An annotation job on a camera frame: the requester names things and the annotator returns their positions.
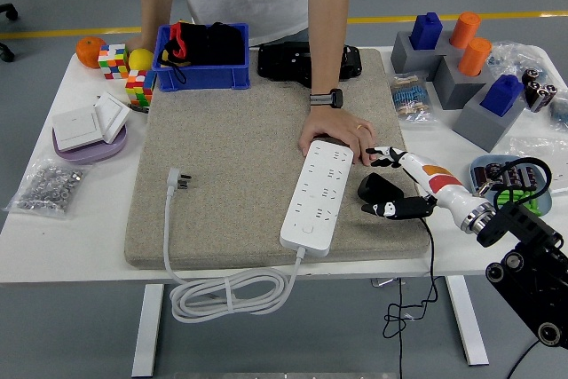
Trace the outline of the robot right hand white shell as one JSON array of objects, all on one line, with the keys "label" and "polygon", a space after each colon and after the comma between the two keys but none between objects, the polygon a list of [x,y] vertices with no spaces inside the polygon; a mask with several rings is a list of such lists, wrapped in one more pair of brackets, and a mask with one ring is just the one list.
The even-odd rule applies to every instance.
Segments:
[{"label": "robot right hand white shell", "polygon": [[469,233],[469,226],[488,201],[474,196],[450,171],[431,159],[392,146],[376,146],[366,150],[377,156],[372,166],[401,167],[441,208],[448,209],[455,224]]}]

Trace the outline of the person's left hand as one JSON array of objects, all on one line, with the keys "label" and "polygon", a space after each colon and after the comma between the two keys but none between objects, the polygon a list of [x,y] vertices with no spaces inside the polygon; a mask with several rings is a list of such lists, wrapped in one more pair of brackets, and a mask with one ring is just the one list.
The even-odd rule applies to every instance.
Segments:
[{"label": "person's left hand", "polygon": [[323,135],[347,145],[353,152],[354,162],[370,166],[375,160],[375,156],[367,152],[376,143],[375,127],[349,111],[330,106],[311,107],[298,140],[302,155],[306,156],[311,142]]}]

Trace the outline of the person's right hand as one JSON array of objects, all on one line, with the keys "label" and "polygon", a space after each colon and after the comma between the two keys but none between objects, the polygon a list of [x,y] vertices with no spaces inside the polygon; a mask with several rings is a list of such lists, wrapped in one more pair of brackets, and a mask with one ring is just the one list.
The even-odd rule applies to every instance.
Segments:
[{"label": "person's right hand", "polygon": [[147,39],[143,36],[133,36],[125,42],[125,45],[129,51],[145,49],[154,52],[155,40]]}]

